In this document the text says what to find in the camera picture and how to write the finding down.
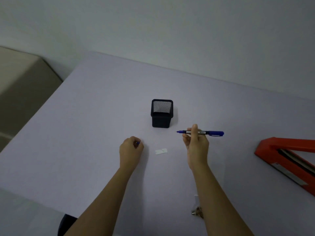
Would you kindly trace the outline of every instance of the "wall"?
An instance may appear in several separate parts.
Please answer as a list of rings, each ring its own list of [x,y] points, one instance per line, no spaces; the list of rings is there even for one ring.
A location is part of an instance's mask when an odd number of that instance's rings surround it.
[[[0,45],[41,55],[63,79],[94,50],[315,99],[315,0],[0,3]]]

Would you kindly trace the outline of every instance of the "paper scrap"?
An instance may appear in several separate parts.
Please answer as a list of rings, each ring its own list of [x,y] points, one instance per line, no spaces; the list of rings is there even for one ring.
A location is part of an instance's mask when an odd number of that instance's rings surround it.
[[[160,150],[155,150],[155,154],[156,155],[159,155],[159,154],[162,154],[162,153],[166,153],[166,152],[167,152],[166,148],[163,148],[163,149],[160,149]]]

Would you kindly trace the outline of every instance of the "pen holder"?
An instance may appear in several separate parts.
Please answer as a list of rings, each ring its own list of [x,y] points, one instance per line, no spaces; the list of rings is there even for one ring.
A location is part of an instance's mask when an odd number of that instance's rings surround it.
[[[173,101],[153,99],[151,105],[152,127],[169,128],[173,117]]]

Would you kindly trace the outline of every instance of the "small blue object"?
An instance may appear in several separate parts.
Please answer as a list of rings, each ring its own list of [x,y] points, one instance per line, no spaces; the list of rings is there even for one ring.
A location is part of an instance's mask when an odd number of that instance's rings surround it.
[[[186,134],[191,134],[191,131],[177,131],[178,133],[186,133]],[[201,135],[209,135],[212,137],[221,137],[224,135],[224,132],[222,131],[198,131],[198,134]]]

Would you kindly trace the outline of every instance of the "table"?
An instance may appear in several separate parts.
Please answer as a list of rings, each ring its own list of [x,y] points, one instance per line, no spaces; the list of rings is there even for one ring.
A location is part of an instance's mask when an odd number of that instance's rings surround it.
[[[152,99],[171,99],[168,129]],[[315,197],[254,155],[269,137],[315,139],[315,101],[90,52],[0,154],[0,187],[78,217],[119,166],[135,135],[145,150],[128,183],[119,235],[206,235],[191,215],[195,182],[176,131],[198,123],[209,163],[255,235],[313,235]],[[165,154],[155,150],[167,148]]]

